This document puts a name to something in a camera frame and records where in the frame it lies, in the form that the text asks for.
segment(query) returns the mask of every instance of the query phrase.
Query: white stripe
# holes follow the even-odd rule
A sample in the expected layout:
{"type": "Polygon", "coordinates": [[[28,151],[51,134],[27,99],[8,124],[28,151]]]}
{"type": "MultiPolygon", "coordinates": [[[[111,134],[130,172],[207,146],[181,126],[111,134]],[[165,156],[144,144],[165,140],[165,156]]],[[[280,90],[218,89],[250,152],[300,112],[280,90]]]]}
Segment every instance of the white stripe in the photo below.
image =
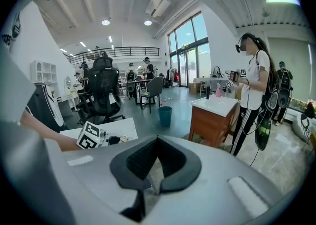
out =
{"type": "Polygon", "coordinates": [[[236,136],[236,138],[235,138],[235,143],[234,143],[234,146],[233,146],[233,148],[232,148],[231,154],[234,154],[234,152],[235,152],[235,149],[236,149],[238,140],[239,140],[239,138],[240,138],[240,135],[241,135],[242,132],[243,132],[243,128],[244,128],[244,126],[246,125],[250,114],[251,114],[251,109],[247,109],[246,114],[245,114],[244,118],[242,119],[241,126],[240,126],[240,129],[239,129],[239,131],[238,131],[238,134],[237,134],[237,136],[236,136]]]}

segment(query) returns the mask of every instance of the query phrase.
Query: black t-shirt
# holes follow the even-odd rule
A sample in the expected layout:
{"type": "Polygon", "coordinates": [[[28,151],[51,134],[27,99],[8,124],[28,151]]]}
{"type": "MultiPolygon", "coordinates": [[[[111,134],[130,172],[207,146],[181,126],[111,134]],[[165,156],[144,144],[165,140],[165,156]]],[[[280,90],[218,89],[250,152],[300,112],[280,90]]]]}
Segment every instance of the black t-shirt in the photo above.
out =
{"type": "MultiPolygon", "coordinates": [[[[83,70],[83,78],[85,78],[85,77],[89,77],[89,68],[86,68],[86,69],[83,70]]],[[[83,81],[83,87],[85,89],[90,87],[88,79],[83,81]]]]}
{"type": "Polygon", "coordinates": [[[147,74],[146,79],[153,79],[154,78],[154,66],[153,66],[153,64],[147,65],[147,71],[151,71],[151,73],[147,74]]]}

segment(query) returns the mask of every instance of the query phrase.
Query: chair headrest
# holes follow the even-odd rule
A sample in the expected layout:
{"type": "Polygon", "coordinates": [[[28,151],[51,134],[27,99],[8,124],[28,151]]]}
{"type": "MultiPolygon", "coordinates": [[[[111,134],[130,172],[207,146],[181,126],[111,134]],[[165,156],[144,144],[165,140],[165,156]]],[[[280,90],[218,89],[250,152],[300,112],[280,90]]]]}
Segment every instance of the chair headrest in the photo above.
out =
{"type": "Polygon", "coordinates": [[[98,57],[93,62],[93,68],[112,68],[112,61],[110,57],[98,57]]]}

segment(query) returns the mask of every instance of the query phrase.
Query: striped track pants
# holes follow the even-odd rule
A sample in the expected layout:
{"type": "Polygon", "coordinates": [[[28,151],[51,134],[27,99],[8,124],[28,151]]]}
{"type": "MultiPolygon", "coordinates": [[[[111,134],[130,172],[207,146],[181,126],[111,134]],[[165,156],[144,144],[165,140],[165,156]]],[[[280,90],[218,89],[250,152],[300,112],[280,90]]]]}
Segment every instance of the striped track pants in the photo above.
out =
{"type": "Polygon", "coordinates": [[[258,116],[259,109],[251,110],[240,107],[239,117],[236,124],[236,129],[233,136],[233,146],[231,154],[236,156],[240,151],[243,141],[246,138],[246,134],[249,132],[253,122],[258,116]]]}

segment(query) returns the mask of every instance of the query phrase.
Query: ceiling air conditioner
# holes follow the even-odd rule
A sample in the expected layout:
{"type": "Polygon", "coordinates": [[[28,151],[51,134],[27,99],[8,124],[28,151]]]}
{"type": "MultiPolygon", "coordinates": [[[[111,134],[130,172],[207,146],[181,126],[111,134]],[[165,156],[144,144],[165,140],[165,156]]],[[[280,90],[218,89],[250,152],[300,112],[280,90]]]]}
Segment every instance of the ceiling air conditioner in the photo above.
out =
{"type": "Polygon", "coordinates": [[[151,0],[147,6],[146,13],[152,17],[162,16],[171,2],[168,0],[151,0]]]}

